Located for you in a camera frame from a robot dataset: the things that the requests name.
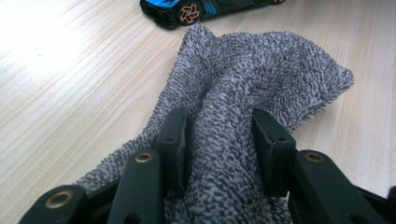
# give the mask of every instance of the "wheel rim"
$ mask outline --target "wheel rim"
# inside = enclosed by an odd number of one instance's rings
[[[275,5],[281,4],[284,1],[286,1],[286,0],[272,0],[273,4],[275,4]]]
[[[200,11],[197,9],[197,5],[195,4],[190,4],[187,6],[184,6],[180,12],[180,21],[186,22],[187,24],[192,24],[195,23],[196,20],[199,19],[200,16]]]

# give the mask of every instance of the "light wood surface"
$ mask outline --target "light wood surface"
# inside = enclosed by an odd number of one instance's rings
[[[358,186],[396,185],[396,1],[288,0],[203,25],[293,31],[351,69],[352,89],[293,136]],[[0,2],[0,223],[141,132],[186,31],[155,25],[138,0]]]

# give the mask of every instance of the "toy car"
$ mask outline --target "toy car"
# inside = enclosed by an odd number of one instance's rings
[[[285,0],[140,0],[145,14],[166,29],[193,25],[199,20],[215,18],[236,11],[268,5]]]

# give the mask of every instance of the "towel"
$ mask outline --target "towel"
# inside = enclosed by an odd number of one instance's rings
[[[184,106],[191,173],[182,197],[165,197],[165,223],[291,223],[287,200],[263,194],[252,111],[268,111],[292,132],[352,85],[348,69],[297,34],[215,37],[195,24],[146,128],[76,184],[92,192],[119,178],[128,156],[148,149],[165,116]]]

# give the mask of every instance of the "blue toy car wheel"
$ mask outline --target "blue toy car wheel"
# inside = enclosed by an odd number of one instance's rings
[[[196,0],[187,0],[181,2],[177,7],[177,23],[183,26],[193,25],[198,22],[204,15],[204,8],[201,2]]]

